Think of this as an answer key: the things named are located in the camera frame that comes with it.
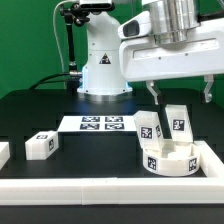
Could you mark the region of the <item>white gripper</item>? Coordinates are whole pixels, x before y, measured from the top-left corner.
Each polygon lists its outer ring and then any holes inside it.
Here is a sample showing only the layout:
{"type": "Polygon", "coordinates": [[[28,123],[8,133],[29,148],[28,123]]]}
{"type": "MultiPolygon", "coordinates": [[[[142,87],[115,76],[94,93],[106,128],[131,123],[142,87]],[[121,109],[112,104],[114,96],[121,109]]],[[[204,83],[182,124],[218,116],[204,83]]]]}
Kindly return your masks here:
{"type": "Polygon", "coordinates": [[[214,76],[224,73],[224,19],[202,22],[188,31],[188,40],[156,45],[152,36],[126,40],[120,45],[121,72],[128,82],[147,81],[146,87],[160,104],[155,80],[203,76],[202,102],[212,100],[214,76]]]}

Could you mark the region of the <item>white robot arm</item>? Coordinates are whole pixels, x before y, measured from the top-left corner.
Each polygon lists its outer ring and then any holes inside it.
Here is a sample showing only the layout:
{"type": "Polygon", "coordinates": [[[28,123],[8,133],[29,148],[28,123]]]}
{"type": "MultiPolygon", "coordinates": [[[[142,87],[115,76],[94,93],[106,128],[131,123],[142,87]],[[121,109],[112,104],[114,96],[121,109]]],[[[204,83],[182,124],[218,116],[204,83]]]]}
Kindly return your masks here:
{"type": "Polygon", "coordinates": [[[218,12],[200,14],[196,0],[142,0],[143,11],[124,24],[106,13],[112,4],[80,1],[90,13],[84,91],[119,94],[144,81],[159,99],[157,80],[202,76],[202,99],[211,100],[214,76],[224,74],[224,2],[218,12]]]}

